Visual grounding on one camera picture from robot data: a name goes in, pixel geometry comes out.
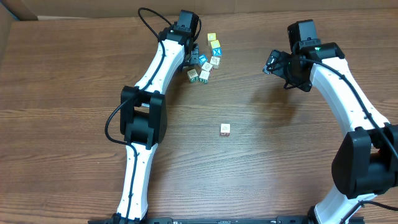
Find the red circle block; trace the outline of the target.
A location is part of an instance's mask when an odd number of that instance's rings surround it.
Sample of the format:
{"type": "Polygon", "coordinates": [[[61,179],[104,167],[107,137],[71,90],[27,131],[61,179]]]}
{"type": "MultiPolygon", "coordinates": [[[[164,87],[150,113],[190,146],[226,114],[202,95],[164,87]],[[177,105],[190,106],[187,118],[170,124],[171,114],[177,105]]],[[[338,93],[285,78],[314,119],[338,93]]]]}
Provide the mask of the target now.
{"type": "Polygon", "coordinates": [[[221,136],[229,136],[231,132],[231,125],[222,123],[220,125],[220,135],[221,136]]]}

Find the yellow block far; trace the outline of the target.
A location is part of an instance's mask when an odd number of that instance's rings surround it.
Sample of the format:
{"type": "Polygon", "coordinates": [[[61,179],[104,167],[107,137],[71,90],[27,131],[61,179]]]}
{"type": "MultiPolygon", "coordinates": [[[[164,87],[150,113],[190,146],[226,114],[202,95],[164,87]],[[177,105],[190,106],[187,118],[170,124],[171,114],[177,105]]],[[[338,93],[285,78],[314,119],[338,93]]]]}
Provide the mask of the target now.
{"type": "Polygon", "coordinates": [[[207,33],[207,45],[211,45],[214,40],[216,40],[216,33],[207,33]]]}

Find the white block centre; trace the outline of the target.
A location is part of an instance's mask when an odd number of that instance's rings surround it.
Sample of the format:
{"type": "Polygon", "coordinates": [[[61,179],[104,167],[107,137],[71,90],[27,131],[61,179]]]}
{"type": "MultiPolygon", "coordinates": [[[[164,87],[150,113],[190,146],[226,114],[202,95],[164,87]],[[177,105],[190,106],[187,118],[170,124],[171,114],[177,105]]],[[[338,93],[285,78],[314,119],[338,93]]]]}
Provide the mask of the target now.
{"type": "Polygon", "coordinates": [[[201,69],[202,69],[203,71],[206,71],[206,72],[211,72],[211,71],[213,70],[213,65],[210,64],[210,63],[208,63],[208,62],[205,62],[205,63],[201,66],[201,69]]]}

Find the blue picture block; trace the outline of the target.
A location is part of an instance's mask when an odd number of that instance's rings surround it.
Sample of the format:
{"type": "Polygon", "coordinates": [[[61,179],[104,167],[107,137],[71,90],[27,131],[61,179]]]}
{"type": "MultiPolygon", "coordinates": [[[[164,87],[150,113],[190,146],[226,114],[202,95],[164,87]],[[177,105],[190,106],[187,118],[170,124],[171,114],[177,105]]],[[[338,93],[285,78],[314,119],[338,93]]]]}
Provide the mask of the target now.
{"type": "Polygon", "coordinates": [[[199,59],[199,64],[200,65],[203,65],[205,62],[208,61],[208,59],[207,59],[205,54],[200,55],[198,59],[199,59]]]}

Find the white block right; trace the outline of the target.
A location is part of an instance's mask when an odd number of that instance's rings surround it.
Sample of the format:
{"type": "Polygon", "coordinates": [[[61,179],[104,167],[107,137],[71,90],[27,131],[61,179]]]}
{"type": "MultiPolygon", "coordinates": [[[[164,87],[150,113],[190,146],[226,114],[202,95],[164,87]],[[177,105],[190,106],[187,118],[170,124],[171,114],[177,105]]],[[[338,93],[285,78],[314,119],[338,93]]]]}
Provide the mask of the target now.
{"type": "Polygon", "coordinates": [[[209,60],[209,63],[213,66],[214,69],[218,69],[220,66],[221,58],[212,56],[209,60]]]}

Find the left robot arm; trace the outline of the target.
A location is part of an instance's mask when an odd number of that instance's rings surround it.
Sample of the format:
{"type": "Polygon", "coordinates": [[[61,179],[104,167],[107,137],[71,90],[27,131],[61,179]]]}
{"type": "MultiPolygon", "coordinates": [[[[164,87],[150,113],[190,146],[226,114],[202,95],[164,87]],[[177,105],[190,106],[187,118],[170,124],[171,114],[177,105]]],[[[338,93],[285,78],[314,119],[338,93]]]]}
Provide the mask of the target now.
{"type": "Polygon", "coordinates": [[[121,201],[108,223],[145,222],[152,161],[167,130],[165,92],[177,70],[198,64],[195,41],[200,30],[198,15],[180,11],[178,21],[154,34],[158,47],[144,76],[121,91],[121,103],[111,116],[120,114],[127,164],[121,201]]]}

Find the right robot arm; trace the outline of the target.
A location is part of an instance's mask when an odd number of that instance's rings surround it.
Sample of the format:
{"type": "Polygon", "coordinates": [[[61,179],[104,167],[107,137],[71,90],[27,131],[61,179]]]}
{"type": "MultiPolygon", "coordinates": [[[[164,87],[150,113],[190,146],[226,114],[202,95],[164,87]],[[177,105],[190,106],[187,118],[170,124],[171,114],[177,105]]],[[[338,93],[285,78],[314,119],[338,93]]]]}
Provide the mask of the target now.
{"type": "Polygon", "coordinates": [[[277,217],[277,223],[364,223],[354,214],[366,204],[395,207],[374,198],[397,187],[397,126],[380,114],[352,76],[345,55],[323,44],[313,20],[288,26],[291,52],[273,50],[263,72],[285,80],[284,89],[317,88],[332,110],[343,141],[331,164],[333,186],[306,216],[277,217]]]}

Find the yellow block near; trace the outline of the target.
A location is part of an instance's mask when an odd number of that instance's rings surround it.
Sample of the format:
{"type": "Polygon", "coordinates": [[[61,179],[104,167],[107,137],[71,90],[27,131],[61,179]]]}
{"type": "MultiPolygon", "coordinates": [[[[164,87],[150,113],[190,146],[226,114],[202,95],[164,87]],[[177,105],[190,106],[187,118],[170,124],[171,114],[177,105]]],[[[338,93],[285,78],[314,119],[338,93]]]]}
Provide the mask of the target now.
{"type": "Polygon", "coordinates": [[[211,45],[211,48],[212,48],[212,49],[217,49],[217,48],[220,48],[220,47],[221,47],[219,40],[213,40],[213,41],[211,41],[211,42],[210,42],[210,45],[211,45]]]}

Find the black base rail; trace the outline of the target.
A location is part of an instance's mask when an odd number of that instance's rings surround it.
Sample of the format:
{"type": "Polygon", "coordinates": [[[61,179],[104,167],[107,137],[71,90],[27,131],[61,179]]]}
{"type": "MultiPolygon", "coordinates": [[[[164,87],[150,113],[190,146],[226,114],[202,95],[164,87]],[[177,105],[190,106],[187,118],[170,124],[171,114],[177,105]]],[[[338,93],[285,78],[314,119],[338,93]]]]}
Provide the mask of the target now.
{"type": "MultiPolygon", "coordinates": [[[[125,223],[123,218],[109,218],[106,220],[89,220],[89,224],[125,223]]],[[[265,219],[172,219],[172,218],[146,218],[141,222],[129,220],[128,223],[143,224],[309,224],[306,216],[279,216],[265,219]]],[[[351,218],[349,224],[365,224],[363,217],[351,218]]]]}

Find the blue X block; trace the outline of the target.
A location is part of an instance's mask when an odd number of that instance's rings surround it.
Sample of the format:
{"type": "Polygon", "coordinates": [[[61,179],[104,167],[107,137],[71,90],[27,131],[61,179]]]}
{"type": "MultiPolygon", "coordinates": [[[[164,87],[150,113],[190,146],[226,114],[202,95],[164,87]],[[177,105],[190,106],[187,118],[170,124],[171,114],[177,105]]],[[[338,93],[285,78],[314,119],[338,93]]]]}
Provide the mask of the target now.
{"type": "Polygon", "coordinates": [[[223,53],[222,53],[221,47],[212,49],[212,55],[213,55],[214,57],[222,57],[222,54],[223,54],[223,53]]]}

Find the yellow block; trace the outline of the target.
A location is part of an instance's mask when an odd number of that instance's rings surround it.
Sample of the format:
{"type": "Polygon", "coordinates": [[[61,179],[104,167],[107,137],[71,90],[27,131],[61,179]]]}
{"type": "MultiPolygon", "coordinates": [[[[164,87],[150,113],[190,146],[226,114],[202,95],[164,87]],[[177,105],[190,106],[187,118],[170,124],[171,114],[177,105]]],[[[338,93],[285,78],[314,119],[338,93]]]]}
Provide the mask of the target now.
{"type": "Polygon", "coordinates": [[[212,48],[212,49],[217,49],[217,48],[220,48],[220,47],[221,47],[219,40],[213,40],[213,41],[211,41],[211,42],[210,42],[210,45],[211,45],[211,48],[212,48]]]}
{"type": "Polygon", "coordinates": [[[211,45],[214,40],[216,40],[216,33],[207,33],[207,45],[211,45]]]}

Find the white green block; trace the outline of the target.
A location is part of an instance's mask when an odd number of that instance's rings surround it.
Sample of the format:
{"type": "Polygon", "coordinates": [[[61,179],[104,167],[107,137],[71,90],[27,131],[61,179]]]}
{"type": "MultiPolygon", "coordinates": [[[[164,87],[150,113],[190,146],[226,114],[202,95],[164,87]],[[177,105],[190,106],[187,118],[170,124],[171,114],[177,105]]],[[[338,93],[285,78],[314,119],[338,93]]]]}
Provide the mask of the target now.
{"type": "Polygon", "coordinates": [[[187,76],[188,76],[190,83],[198,81],[199,75],[194,68],[187,71],[187,76]]]}
{"type": "Polygon", "coordinates": [[[209,77],[210,77],[210,72],[207,72],[207,71],[205,71],[205,70],[202,70],[202,71],[200,72],[199,81],[202,82],[202,83],[207,84],[207,83],[208,83],[209,77]]]}

